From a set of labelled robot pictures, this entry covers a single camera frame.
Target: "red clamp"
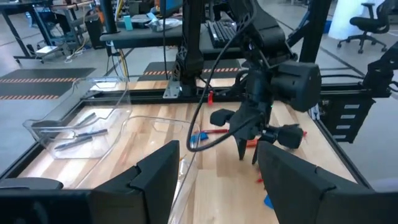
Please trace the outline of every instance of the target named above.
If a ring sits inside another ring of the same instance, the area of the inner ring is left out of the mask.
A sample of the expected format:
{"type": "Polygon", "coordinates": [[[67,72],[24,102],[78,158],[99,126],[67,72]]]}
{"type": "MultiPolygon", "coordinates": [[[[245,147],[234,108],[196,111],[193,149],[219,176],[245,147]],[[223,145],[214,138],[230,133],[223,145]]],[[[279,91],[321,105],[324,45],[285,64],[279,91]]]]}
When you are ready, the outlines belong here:
{"type": "Polygon", "coordinates": [[[207,103],[211,106],[213,105],[213,91],[211,90],[208,95],[207,103]]]}

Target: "blue marker cap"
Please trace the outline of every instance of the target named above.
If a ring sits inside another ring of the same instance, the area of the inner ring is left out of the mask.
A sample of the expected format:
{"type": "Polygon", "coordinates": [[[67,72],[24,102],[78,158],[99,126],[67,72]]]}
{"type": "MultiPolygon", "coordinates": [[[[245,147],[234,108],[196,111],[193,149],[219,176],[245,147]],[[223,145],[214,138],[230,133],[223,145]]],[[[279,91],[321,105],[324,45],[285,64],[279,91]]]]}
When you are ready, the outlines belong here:
{"type": "Polygon", "coordinates": [[[269,208],[274,209],[274,206],[272,206],[271,199],[269,198],[268,195],[264,199],[264,204],[267,205],[269,208]]]}

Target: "blue object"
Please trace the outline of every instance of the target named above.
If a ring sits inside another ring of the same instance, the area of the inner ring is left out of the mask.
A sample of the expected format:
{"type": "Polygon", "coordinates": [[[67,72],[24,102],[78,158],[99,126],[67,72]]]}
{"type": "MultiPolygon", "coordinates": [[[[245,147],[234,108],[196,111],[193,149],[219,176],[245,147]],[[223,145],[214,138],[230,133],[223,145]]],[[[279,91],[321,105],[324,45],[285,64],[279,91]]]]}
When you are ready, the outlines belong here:
{"type": "Polygon", "coordinates": [[[325,28],[323,29],[324,34],[329,33],[330,26],[331,26],[331,21],[326,21],[325,28]]]}
{"type": "Polygon", "coordinates": [[[207,135],[207,133],[194,134],[191,137],[191,143],[197,142],[198,141],[198,137],[200,138],[201,141],[209,139],[209,136],[207,135]]]}
{"type": "Polygon", "coordinates": [[[147,17],[148,17],[149,19],[151,19],[151,20],[153,20],[153,19],[156,19],[156,20],[157,20],[155,14],[153,14],[153,13],[151,13],[151,12],[148,12],[148,13],[147,13],[147,17]]]}
{"type": "Polygon", "coordinates": [[[274,209],[274,206],[272,206],[271,199],[269,198],[268,195],[264,199],[264,204],[267,205],[269,208],[274,209]]]}
{"type": "Polygon", "coordinates": [[[183,0],[160,0],[160,14],[163,18],[170,17],[182,7],[183,0]]]}
{"type": "Polygon", "coordinates": [[[124,25],[126,26],[126,30],[132,30],[132,22],[130,16],[123,16],[124,25]]]}

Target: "red object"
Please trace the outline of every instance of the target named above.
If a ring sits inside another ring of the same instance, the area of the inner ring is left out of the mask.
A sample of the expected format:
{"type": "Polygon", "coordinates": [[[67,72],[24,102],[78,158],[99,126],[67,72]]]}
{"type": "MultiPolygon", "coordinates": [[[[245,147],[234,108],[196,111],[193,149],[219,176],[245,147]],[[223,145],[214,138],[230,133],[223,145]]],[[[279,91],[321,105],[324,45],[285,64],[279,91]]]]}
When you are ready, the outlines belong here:
{"type": "Polygon", "coordinates": [[[208,103],[209,105],[213,105],[213,91],[210,91],[210,92],[209,92],[209,96],[208,96],[208,99],[207,99],[207,103],[208,103]]]}
{"type": "Polygon", "coordinates": [[[246,147],[256,147],[257,146],[257,139],[248,140],[246,143],[246,147]]]}
{"type": "Polygon", "coordinates": [[[260,172],[259,172],[259,176],[260,176],[260,178],[258,178],[258,179],[256,180],[256,182],[257,182],[257,183],[262,183],[264,180],[262,179],[261,173],[260,173],[260,172]]]}
{"type": "Polygon", "coordinates": [[[206,134],[219,134],[219,133],[227,133],[228,129],[212,129],[212,130],[203,130],[201,132],[206,134]]]}

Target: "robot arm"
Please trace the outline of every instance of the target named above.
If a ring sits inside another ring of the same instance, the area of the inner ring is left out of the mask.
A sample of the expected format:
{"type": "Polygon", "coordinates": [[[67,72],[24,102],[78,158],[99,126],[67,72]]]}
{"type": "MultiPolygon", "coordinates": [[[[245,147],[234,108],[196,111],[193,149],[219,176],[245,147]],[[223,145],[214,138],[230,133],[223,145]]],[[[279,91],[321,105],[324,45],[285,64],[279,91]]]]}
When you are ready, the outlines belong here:
{"type": "Polygon", "coordinates": [[[265,65],[273,66],[287,60],[294,60],[293,54],[286,44],[284,31],[275,18],[265,12],[257,0],[229,0],[228,4],[238,23],[238,29],[244,29],[237,37],[241,50],[248,62],[259,65],[266,58],[265,65]]]}
{"type": "Polygon", "coordinates": [[[297,57],[287,45],[283,30],[275,18],[262,10],[257,0],[229,0],[229,5],[237,22],[236,40],[250,69],[240,82],[245,98],[239,109],[215,111],[210,123],[229,123],[239,159],[244,157],[247,140],[258,135],[260,141],[279,141],[285,147],[296,149],[303,131],[297,125],[270,126],[272,105],[274,100],[279,100],[301,112],[315,106],[320,99],[319,67],[295,61],[297,57]]]}

